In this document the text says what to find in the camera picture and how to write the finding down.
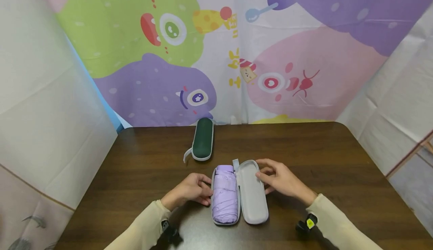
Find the spoon illustration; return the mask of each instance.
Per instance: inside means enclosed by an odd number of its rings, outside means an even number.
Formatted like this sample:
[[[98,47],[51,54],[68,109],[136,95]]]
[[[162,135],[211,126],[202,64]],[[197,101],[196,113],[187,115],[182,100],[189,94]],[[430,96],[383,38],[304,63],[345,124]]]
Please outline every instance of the spoon illustration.
[[[253,23],[259,18],[260,14],[273,10],[276,7],[278,7],[278,3],[275,2],[261,10],[258,10],[257,8],[250,8],[246,11],[245,18],[247,22]]]

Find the yellow-green tag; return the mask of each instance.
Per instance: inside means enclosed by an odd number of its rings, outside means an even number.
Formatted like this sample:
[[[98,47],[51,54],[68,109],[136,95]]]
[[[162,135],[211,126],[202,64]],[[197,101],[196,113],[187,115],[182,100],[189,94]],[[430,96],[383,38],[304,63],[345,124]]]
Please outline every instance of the yellow-green tag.
[[[314,222],[311,219],[307,219],[307,227],[309,229],[312,229],[314,227]]]

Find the cartoon mouth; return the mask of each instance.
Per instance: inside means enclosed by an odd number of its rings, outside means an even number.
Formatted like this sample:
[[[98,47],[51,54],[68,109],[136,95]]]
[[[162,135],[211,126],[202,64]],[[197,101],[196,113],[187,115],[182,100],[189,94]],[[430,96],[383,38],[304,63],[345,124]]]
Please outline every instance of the cartoon mouth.
[[[155,46],[161,45],[161,40],[156,31],[155,19],[150,13],[145,13],[141,16],[141,29],[150,43]]]
[[[179,96],[180,98],[180,103],[182,103],[183,108],[185,108],[186,110],[188,110],[188,107],[185,105],[185,102],[183,102],[183,91],[187,91],[186,87],[183,87],[183,90],[180,90],[179,92],[176,92],[176,95]]]

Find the red mouth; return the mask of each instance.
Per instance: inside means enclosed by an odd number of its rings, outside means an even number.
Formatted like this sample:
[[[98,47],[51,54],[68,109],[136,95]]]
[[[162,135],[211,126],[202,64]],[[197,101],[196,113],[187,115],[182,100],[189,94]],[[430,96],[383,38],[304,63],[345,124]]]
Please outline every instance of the red mouth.
[[[161,41],[156,31],[155,19],[150,13],[145,13],[141,16],[141,29],[150,43],[155,46],[160,46]]]

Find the hand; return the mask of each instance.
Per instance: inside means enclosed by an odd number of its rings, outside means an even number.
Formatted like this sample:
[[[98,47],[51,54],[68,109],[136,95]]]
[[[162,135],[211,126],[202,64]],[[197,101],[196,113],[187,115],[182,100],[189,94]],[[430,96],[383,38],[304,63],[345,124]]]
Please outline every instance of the hand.
[[[265,190],[266,195],[277,190],[283,195],[299,199],[308,207],[313,204],[317,194],[303,184],[283,163],[271,159],[258,159],[256,162],[266,165],[256,173],[257,178],[269,185]]]
[[[188,200],[205,206],[210,205],[210,196],[213,195],[213,191],[205,182],[210,184],[212,181],[203,174],[189,174],[161,199],[162,205],[170,211],[182,206]]]

